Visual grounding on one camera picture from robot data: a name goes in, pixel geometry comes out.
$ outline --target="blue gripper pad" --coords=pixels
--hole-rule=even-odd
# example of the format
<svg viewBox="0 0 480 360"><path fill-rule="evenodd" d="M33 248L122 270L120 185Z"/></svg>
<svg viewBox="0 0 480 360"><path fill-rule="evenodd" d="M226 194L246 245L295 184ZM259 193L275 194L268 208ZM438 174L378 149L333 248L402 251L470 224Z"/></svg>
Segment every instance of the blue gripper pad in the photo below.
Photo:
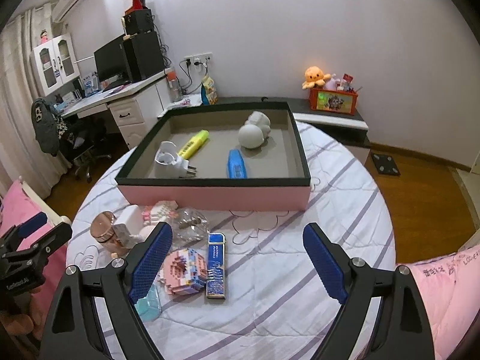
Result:
<svg viewBox="0 0 480 360"><path fill-rule="evenodd" d="M132 304L136 304L138 299L147 296L171 246L172 228L164 223L157 237L133 271L130 292L128 293Z"/></svg>
<svg viewBox="0 0 480 360"><path fill-rule="evenodd" d="M18 226L18 237L21 239L27 238L46 223L47 215L44 212L39 212Z"/></svg>
<svg viewBox="0 0 480 360"><path fill-rule="evenodd" d="M328 296L345 304L347 292L344 288L344 274L325 244L311 225L303 229L303 246L320 276Z"/></svg>

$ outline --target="round table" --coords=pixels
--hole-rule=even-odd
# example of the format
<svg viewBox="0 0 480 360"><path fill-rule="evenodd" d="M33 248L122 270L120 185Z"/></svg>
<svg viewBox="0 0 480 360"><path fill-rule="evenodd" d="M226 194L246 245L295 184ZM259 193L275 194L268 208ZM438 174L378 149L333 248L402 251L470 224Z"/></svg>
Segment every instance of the round table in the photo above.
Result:
<svg viewBox="0 0 480 360"><path fill-rule="evenodd" d="M362 257L375 268L395 268L390 215L370 174L336 140L297 125L312 178L306 211L203 211L211 230L226 236L226 300L211 303L204 293L172 298L159 284L162 314L145 325L165 359L310 359L339 309L302 244L310 222L350 257ZM67 265L85 270L109 263L89 226L98 213L119 215L129 205L115 176L131 152L112 165L80 207ZM378 306L374 299L351 359L368 343ZM123 359L103 299L97 299L97 308L112 356Z"/></svg>

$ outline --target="cartoon picture on box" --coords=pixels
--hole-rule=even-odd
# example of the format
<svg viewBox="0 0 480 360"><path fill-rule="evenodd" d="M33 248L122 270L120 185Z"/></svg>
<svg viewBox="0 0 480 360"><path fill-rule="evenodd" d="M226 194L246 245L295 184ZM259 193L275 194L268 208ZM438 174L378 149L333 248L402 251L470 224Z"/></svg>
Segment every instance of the cartoon picture on box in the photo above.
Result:
<svg viewBox="0 0 480 360"><path fill-rule="evenodd" d="M339 93L318 92L317 109L326 111L350 112L352 97Z"/></svg>

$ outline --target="metal bolt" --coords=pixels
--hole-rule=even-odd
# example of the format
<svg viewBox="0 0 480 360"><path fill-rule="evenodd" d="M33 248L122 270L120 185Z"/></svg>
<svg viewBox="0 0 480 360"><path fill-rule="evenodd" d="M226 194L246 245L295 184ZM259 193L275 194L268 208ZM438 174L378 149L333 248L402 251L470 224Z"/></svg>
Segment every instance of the metal bolt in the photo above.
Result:
<svg viewBox="0 0 480 360"><path fill-rule="evenodd" d="M125 260L124 259L114 259L112 261L112 267L114 268L120 268L121 266L123 266L123 264L125 263Z"/></svg>
<svg viewBox="0 0 480 360"><path fill-rule="evenodd" d="M65 273L67 275L72 275L77 271L77 267L75 265L68 266L67 269L65 269Z"/></svg>
<svg viewBox="0 0 480 360"><path fill-rule="evenodd" d="M398 267L398 271L402 274L402 275L408 275L410 274L410 269L407 267L407 266L404 266L404 265L401 265Z"/></svg>
<svg viewBox="0 0 480 360"><path fill-rule="evenodd" d="M354 257L354 258L352 258L352 263L353 263L353 265L357 266L358 268L361 268L365 265L365 260L360 258L360 257Z"/></svg>

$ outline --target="computer monitor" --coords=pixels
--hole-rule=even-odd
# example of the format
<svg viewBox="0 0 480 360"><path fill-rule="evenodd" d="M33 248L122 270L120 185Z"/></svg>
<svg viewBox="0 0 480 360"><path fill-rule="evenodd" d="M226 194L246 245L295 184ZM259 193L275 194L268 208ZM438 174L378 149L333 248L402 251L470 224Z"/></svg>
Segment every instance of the computer monitor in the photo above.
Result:
<svg viewBox="0 0 480 360"><path fill-rule="evenodd" d="M122 79L128 79L128 70L123 58L122 43L123 35L95 51L95 64L97 65L98 80L100 82L117 74L121 75Z"/></svg>

